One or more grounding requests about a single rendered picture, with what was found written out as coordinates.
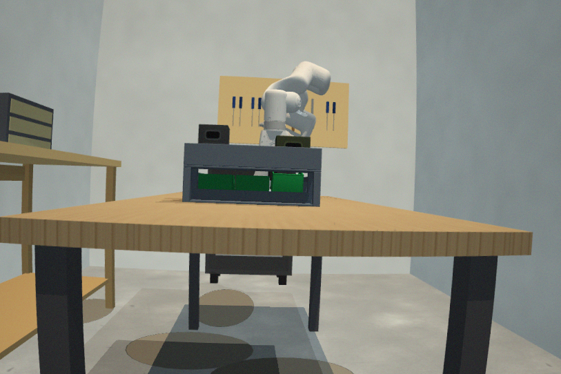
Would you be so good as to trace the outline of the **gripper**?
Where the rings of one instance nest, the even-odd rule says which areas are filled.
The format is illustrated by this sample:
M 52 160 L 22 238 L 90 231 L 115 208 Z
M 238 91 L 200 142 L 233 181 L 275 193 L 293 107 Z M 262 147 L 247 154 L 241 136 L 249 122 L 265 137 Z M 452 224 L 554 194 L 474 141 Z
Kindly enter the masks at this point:
M 264 137 L 264 135 L 266 136 Z M 276 129 L 262 130 L 259 138 L 259 146 L 275 146 L 275 138 L 277 135 L 288 136 L 288 131 Z M 273 172 L 268 172 L 268 176 L 270 176 L 270 180 L 272 180 Z

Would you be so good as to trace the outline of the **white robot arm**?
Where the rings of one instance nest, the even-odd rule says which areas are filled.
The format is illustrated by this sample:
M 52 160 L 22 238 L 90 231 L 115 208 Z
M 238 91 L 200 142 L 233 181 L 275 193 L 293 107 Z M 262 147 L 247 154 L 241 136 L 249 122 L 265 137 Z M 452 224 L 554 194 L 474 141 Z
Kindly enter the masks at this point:
M 324 95 L 330 80 L 331 74 L 327 69 L 311 62 L 301 62 L 289 77 L 271 84 L 262 95 L 261 105 L 267 121 L 259 123 L 259 126 L 286 130 L 288 136 L 310 137 L 316 117 L 305 111 L 307 90 Z M 299 130 L 301 134 L 286 128 L 286 125 Z

